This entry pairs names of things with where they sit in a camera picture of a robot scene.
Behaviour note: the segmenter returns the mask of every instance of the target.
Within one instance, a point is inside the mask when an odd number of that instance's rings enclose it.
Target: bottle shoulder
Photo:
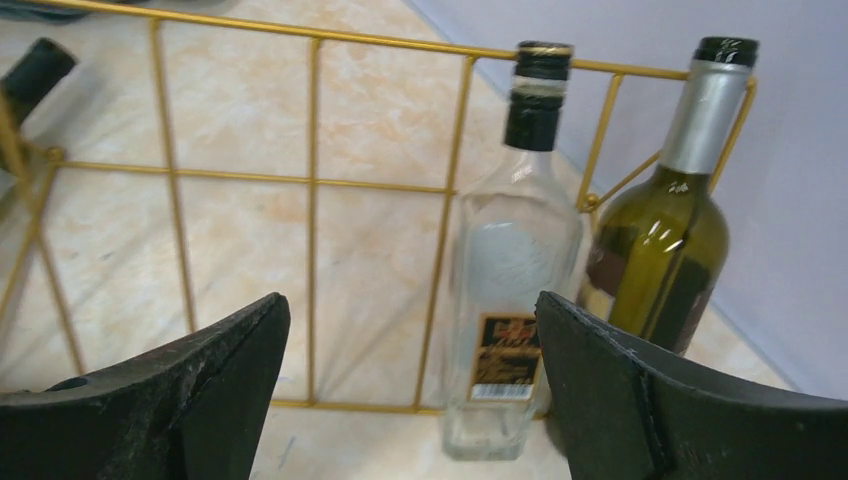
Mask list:
[[[466,215],[485,217],[551,216],[572,225],[581,223],[580,212],[566,192],[544,182],[522,181],[509,185],[480,185],[460,195]]]
[[[681,240],[692,247],[718,254],[729,244],[727,221],[708,195],[680,195],[648,184],[628,189],[616,197],[601,217],[601,229],[626,229],[635,237],[663,237],[665,243]]]
[[[556,178],[536,172],[496,171],[483,177],[459,192],[460,198],[509,195],[548,200],[557,203],[573,203],[565,187]]]

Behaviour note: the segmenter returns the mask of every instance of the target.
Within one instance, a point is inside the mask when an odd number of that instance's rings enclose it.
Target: bottle label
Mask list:
[[[712,287],[710,272],[698,262],[683,258],[648,339],[674,353],[686,353]]]
[[[542,371],[536,317],[484,313],[479,331],[468,401],[530,401]]]
[[[586,275],[577,295],[577,306],[601,320],[609,320],[625,268],[627,261],[624,258],[592,245],[586,262]]]

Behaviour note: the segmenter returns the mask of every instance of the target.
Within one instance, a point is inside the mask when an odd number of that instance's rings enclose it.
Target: barcode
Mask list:
[[[530,400],[533,385],[481,383],[471,387],[471,400]]]

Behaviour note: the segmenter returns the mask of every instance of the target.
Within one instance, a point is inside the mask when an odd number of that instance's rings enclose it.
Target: black bottle cap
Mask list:
[[[568,80],[574,47],[564,43],[527,41],[518,44],[515,75],[546,80]]]
[[[48,38],[39,38],[32,44],[0,80],[19,125],[76,63],[74,57]]]
[[[759,46],[760,42],[749,38],[705,37],[692,58],[753,67]]]

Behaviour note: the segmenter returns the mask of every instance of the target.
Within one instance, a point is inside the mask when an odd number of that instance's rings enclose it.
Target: black label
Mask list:
[[[712,276],[684,257],[665,297],[648,341],[683,355],[712,293]]]
[[[477,345],[469,401],[525,402],[533,398],[542,358],[533,315],[484,314]]]

